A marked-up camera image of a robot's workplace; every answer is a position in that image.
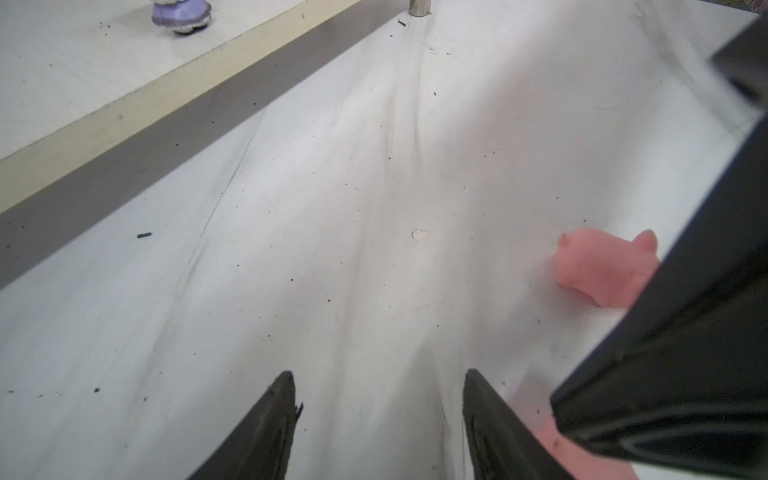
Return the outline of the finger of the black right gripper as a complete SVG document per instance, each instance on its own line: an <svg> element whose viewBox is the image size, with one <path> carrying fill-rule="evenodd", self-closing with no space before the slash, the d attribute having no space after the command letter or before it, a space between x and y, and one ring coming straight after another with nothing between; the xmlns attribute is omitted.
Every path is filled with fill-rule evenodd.
<svg viewBox="0 0 768 480"><path fill-rule="evenodd" d="M765 122L551 403L560 433L594 454L766 477Z"/></svg>

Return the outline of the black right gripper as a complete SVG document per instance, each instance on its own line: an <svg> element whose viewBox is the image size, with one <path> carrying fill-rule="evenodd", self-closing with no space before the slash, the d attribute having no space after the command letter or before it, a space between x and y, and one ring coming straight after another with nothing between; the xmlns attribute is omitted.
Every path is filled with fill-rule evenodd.
<svg viewBox="0 0 768 480"><path fill-rule="evenodd" d="M766 17L758 17L729 40L711 62L749 103L767 109Z"/></svg>

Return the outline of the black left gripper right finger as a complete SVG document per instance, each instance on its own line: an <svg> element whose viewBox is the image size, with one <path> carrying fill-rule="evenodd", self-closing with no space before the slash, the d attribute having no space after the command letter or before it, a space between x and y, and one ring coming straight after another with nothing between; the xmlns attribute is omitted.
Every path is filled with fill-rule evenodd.
<svg viewBox="0 0 768 480"><path fill-rule="evenodd" d="M466 372L463 422L473 473L480 480L571 480L476 369Z"/></svg>

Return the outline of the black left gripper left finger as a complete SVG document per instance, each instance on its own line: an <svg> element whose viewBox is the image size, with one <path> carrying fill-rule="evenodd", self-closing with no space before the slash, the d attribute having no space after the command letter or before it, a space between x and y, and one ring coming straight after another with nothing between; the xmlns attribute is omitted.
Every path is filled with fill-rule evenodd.
<svg viewBox="0 0 768 480"><path fill-rule="evenodd" d="M298 419L294 376L280 373L189 480L283 480Z"/></svg>

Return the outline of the pink pig toy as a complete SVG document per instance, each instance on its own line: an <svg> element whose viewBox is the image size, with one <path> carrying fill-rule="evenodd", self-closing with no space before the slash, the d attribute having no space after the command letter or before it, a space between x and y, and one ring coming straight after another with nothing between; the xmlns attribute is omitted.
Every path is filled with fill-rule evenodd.
<svg viewBox="0 0 768 480"><path fill-rule="evenodd" d="M565 436L556 427L552 413L534 408L523 416L523 423L531 430L544 449L579 480L639 480L633 467L624 461L594 455Z"/></svg>
<svg viewBox="0 0 768 480"><path fill-rule="evenodd" d="M555 282L602 308L629 309L660 265L658 239L647 229L625 240L593 228L558 237Z"/></svg>

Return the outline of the black purple figurine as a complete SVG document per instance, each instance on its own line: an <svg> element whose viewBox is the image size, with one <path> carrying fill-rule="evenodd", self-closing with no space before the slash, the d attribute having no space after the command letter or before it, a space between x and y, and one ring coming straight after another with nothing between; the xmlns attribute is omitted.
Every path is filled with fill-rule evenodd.
<svg viewBox="0 0 768 480"><path fill-rule="evenodd" d="M208 26L211 11L212 6L206 0L154 1L151 20L158 27L189 35Z"/></svg>

